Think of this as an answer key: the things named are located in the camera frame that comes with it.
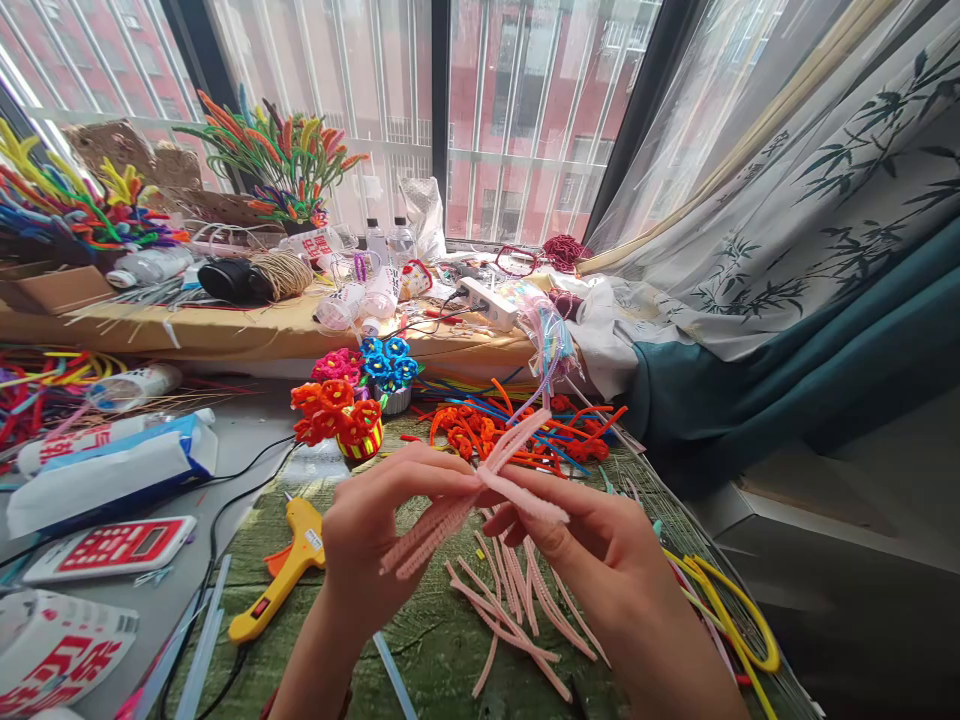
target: red yarn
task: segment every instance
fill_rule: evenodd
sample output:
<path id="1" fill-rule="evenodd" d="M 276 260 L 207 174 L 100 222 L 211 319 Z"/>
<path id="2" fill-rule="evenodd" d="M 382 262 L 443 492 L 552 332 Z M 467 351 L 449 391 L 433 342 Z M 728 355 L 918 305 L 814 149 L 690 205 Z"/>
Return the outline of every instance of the red yarn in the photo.
<path id="1" fill-rule="evenodd" d="M 563 273 L 573 273 L 576 261 L 593 255 L 571 235 L 557 235 L 543 244 L 543 251 L 550 258 L 550 264 Z"/>

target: finger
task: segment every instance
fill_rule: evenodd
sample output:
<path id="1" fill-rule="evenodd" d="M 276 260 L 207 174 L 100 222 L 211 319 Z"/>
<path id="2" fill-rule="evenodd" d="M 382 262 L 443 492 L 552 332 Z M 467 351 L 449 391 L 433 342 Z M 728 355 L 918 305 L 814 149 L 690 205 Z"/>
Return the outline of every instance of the finger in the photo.
<path id="1" fill-rule="evenodd" d="M 404 461 L 369 484 L 368 509 L 393 511 L 418 495 L 471 495 L 482 489 L 483 483 L 476 475 Z"/>
<path id="2" fill-rule="evenodd" d="M 507 502 L 507 499 L 496 490 L 484 490 L 474 503 L 475 507 L 490 508 L 494 505 L 501 505 Z"/>
<path id="3" fill-rule="evenodd" d="M 530 539 L 574 595 L 586 597 L 592 587 L 599 586 L 597 580 L 606 566 L 591 555 L 565 525 L 544 522 L 527 514 L 521 515 L 521 522 Z"/>
<path id="4" fill-rule="evenodd" d="M 517 547 L 523 542 L 523 539 L 527 536 L 527 528 L 522 522 L 516 522 L 513 524 L 513 527 L 510 528 L 510 532 L 507 533 L 507 536 L 503 539 L 503 542 L 507 547 Z"/>
<path id="5" fill-rule="evenodd" d="M 505 465 L 500 470 L 500 475 L 526 488 L 538 498 L 559 505 L 570 515 L 586 515 L 601 510 L 613 499 L 606 493 L 586 485 L 560 480 L 555 475 L 527 470 L 515 465 Z"/>
<path id="6" fill-rule="evenodd" d="M 465 475 L 473 474 L 473 467 L 459 455 L 451 455 L 442 450 L 434 450 L 426 443 L 410 443 L 392 453 L 386 460 L 375 466 L 374 470 L 386 471 L 400 463 L 413 461 L 432 465 L 433 467 L 456 470 Z"/>
<path id="7" fill-rule="evenodd" d="M 496 537 L 519 521 L 520 515 L 517 514 L 517 509 L 508 503 L 497 510 L 493 517 L 483 524 L 483 534 L 487 537 Z"/>

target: curtain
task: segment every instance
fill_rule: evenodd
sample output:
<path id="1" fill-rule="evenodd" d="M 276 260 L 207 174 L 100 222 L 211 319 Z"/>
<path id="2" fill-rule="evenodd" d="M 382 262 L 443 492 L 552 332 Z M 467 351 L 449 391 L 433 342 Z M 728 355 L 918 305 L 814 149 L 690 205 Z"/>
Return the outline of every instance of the curtain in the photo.
<path id="1" fill-rule="evenodd" d="M 960 2 L 922 23 L 915 8 L 877 24 L 735 177 L 606 268 L 642 318 L 615 321 L 639 362 L 626 422 L 681 490 L 789 438 L 850 439 L 858 408 L 911 404 L 887 389 L 911 367 L 958 379 L 943 355 L 960 346 Z"/>
<path id="2" fill-rule="evenodd" d="M 908 18 L 920 4 L 902 2 L 893 17 Z M 714 0 L 624 183 L 587 240 L 596 257 L 582 271 L 622 259 L 709 198 L 838 67 L 849 75 L 867 63 L 871 52 L 851 53 L 895 5 Z M 881 46 L 890 26 L 875 33 Z"/>
<path id="3" fill-rule="evenodd" d="M 955 386 L 958 316 L 955 220 L 747 360 L 726 363 L 695 343 L 635 343 L 625 422 L 671 487 L 696 496 L 787 440 L 835 448 L 875 415 L 914 407 L 913 395 Z"/>

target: glue bottle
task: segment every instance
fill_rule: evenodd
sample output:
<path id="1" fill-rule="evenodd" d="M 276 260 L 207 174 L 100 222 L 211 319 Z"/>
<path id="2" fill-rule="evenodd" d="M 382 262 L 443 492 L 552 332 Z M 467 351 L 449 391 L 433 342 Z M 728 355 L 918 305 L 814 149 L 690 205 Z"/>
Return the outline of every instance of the glue bottle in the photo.
<path id="1" fill-rule="evenodd" d="M 210 408 L 197 410 L 196 416 L 200 422 L 207 426 L 212 425 L 216 419 L 213 410 Z M 180 415 L 162 412 L 145 413 L 106 425 L 96 425 L 85 430 L 65 433 L 55 438 L 38 440 L 20 450 L 17 455 L 17 467 L 23 475 L 33 477 L 55 457 L 103 447 L 108 443 L 136 435 L 157 425 L 172 422 L 179 417 Z"/>

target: electrical cord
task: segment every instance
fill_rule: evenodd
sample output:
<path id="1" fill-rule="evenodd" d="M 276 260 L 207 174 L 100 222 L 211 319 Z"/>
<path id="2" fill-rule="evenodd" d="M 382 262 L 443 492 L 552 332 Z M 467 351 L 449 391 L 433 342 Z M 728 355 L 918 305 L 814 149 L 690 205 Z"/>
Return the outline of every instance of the electrical cord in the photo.
<path id="1" fill-rule="evenodd" d="M 293 436 L 291 435 L 290 437 L 284 438 L 280 442 L 289 441 L 292 438 Z M 261 450 L 260 453 L 257 455 L 257 457 L 254 458 L 253 462 L 251 462 L 246 469 L 241 471 L 240 474 L 249 470 L 250 467 L 253 465 L 253 463 L 255 463 L 257 459 L 261 455 L 263 455 L 264 452 L 274 447 L 275 445 L 279 445 L 280 442 L 272 443 L 271 445 L 268 445 L 263 450 Z M 287 464 L 287 460 L 290 459 L 290 456 L 293 455 L 293 453 L 296 451 L 298 447 L 300 447 L 300 445 L 301 443 L 293 444 L 293 446 L 287 451 L 286 455 L 283 456 L 283 460 L 280 461 L 280 465 L 277 467 L 276 471 L 272 475 L 270 475 L 270 477 L 268 477 L 262 483 L 258 485 L 254 485 L 252 488 L 248 490 L 244 490 L 239 495 L 236 495 L 230 500 L 228 500 L 227 502 L 225 502 L 223 506 L 220 508 L 219 512 L 217 512 L 217 514 L 214 516 L 213 522 L 210 523 L 210 558 L 207 561 L 207 569 L 204 571 L 203 580 L 200 582 L 201 593 L 210 584 L 210 578 L 213 576 L 214 568 L 216 568 L 216 565 L 217 565 L 217 556 L 219 555 L 219 550 L 217 548 L 217 523 L 219 522 L 220 518 L 223 516 L 223 513 L 226 511 L 228 507 L 233 505 L 235 502 L 241 500 L 242 498 L 245 498 L 247 495 L 250 495 L 256 492 L 257 490 L 259 490 L 260 488 L 273 482 L 273 480 L 276 479 L 276 477 L 280 474 L 280 471 L 283 470 L 284 466 Z M 207 612 L 210 612 L 211 610 L 212 608 L 209 608 L 209 607 L 207 608 Z M 183 637 L 183 641 L 180 643 L 180 649 L 177 650 L 177 654 L 173 659 L 173 664 L 170 666 L 170 673 L 167 675 L 167 679 L 163 683 L 163 688 L 160 691 L 160 712 L 159 712 L 160 720 L 167 720 L 167 699 L 170 695 L 170 687 L 173 684 L 173 678 L 176 675 L 177 667 L 180 665 L 180 662 L 183 660 L 183 656 L 187 652 L 187 646 L 190 644 L 190 636 L 193 634 L 193 631 L 196 628 L 197 621 L 199 620 L 199 618 L 200 618 L 200 613 L 197 613 L 196 615 L 194 615 L 193 618 L 190 619 L 190 623 L 187 625 L 186 629 L 184 630 L 184 637 Z M 223 698 L 226 697 L 227 692 L 230 690 L 231 686 L 236 681 L 237 676 L 240 674 L 240 671 L 243 669 L 243 664 L 246 661 L 247 652 L 248 652 L 248 648 L 246 646 L 242 646 L 240 649 L 237 650 L 237 658 L 234 661 L 233 668 L 230 671 L 229 677 L 227 677 L 227 681 L 224 683 L 224 686 L 221 688 L 220 692 L 217 694 L 217 697 L 213 700 L 210 706 L 199 715 L 197 720 L 204 720 L 204 718 L 206 718 L 211 712 L 213 712 L 214 709 L 216 709 L 216 707 L 220 704 Z"/>
<path id="2" fill-rule="evenodd" d="M 428 323 L 428 322 L 436 322 L 437 326 L 430 332 L 427 332 L 426 330 L 417 330 L 417 332 L 422 335 L 436 335 L 437 331 L 440 329 L 440 323 L 443 320 L 446 320 L 448 317 L 454 317 L 454 315 L 462 315 L 463 313 L 471 312 L 470 309 L 467 309 L 467 310 L 461 310 L 459 312 L 453 313 L 453 315 L 443 314 L 443 311 L 447 309 L 447 303 L 449 303 L 451 300 L 457 299 L 458 297 L 466 297 L 469 294 L 470 294 L 470 291 L 467 290 L 465 287 L 457 288 L 456 290 L 453 291 L 453 293 L 450 294 L 450 297 L 448 297 L 446 300 L 443 301 L 443 305 L 440 306 L 440 312 L 438 314 L 438 317 L 430 318 L 428 320 L 418 320 L 415 323 L 410 323 L 406 327 L 398 328 L 397 330 L 394 330 L 392 333 L 390 333 L 385 338 L 383 338 L 383 342 L 387 342 L 387 340 L 389 340 L 390 338 L 399 335 L 404 330 L 407 330 L 408 328 L 411 328 L 414 325 L 422 325 L 423 323 Z"/>
<path id="3" fill-rule="evenodd" d="M 172 493 L 171 495 L 168 495 L 167 497 L 165 497 L 165 498 L 163 499 L 163 503 L 167 503 L 167 502 L 169 502 L 170 500 L 172 500 L 172 499 L 174 499 L 174 498 L 180 497 L 181 495 L 184 495 L 184 494 L 186 494 L 186 493 L 188 493 L 188 492 L 190 492 L 190 491 L 192 491 L 192 490 L 196 490 L 198 487 L 201 487 L 201 486 L 203 486 L 203 485 L 205 485 L 205 484 L 207 484 L 207 483 L 214 482 L 214 481 L 222 481 L 222 480 L 233 480 L 234 478 L 240 477 L 240 476 L 243 475 L 244 473 L 249 472 L 250 468 L 252 468 L 254 465 L 256 465 L 257 461 L 258 461 L 261 457 L 263 457 L 263 454 L 264 454 L 267 450 L 269 450 L 270 448 L 275 447 L 275 446 L 277 446 L 277 445 L 280 445 L 280 444 L 282 444 L 282 443 L 289 442 L 290 440 L 293 440 L 294 437 L 295 437 L 294 435 L 290 435 L 290 436 L 285 437 L 285 438 L 283 438 L 283 439 L 281 439 L 281 440 L 277 440 L 277 442 L 275 442 L 275 443 L 270 443 L 270 444 L 267 445 L 263 450 L 261 450 L 259 453 L 257 453 L 257 456 L 256 456 L 253 460 L 251 460 L 250 463 L 249 463 L 243 470 L 241 470 L 240 472 L 233 473 L 232 475 L 219 475 L 219 476 L 217 476 L 217 477 L 208 478 L 208 479 L 206 479 L 206 480 L 201 479 L 200 482 L 185 483 L 184 485 L 182 485 L 182 486 L 180 486 L 179 488 L 177 488 L 177 490 L 176 490 L 174 493 Z M 8 557 L 8 558 L 0 561 L 0 568 L 6 567 L 7 565 L 9 565 L 9 564 L 11 564 L 11 563 L 16 562 L 16 561 L 19 560 L 20 558 L 26 557 L 27 555 L 30 555 L 31 553 L 35 552 L 36 550 L 39 550 L 40 548 L 42 548 L 44 545 L 49 545 L 50 543 L 55 542 L 55 541 L 57 541 L 57 540 L 63 540 L 65 537 L 68 537 L 68 536 L 73 535 L 73 534 L 78 533 L 78 532 L 83 532 L 84 530 L 89 530 L 90 528 L 96 527 L 97 525 L 103 525 L 104 522 L 108 522 L 108 521 L 105 520 L 105 519 L 104 519 L 103 517 L 101 517 L 101 516 L 97 516 L 96 518 L 92 519 L 91 522 L 89 522 L 88 524 L 82 525 L 82 526 L 80 526 L 80 527 L 78 527 L 78 528 L 77 528 L 77 527 L 73 527 L 73 528 L 71 528 L 71 529 L 68 530 L 68 531 L 61 532 L 61 533 L 57 533 L 57 534 L 55 534 L 55 535 L 50 535 L 49 537 L 46 537 L 46 538 L 40 540 L 39 542 L 34 543 L 33 545 L 31 545 L 30 547 L 26 548 L 25 550 L 21 550 L 21 551 L 18 552 L 17 554 L 11 555 L 10 557 Z"/>

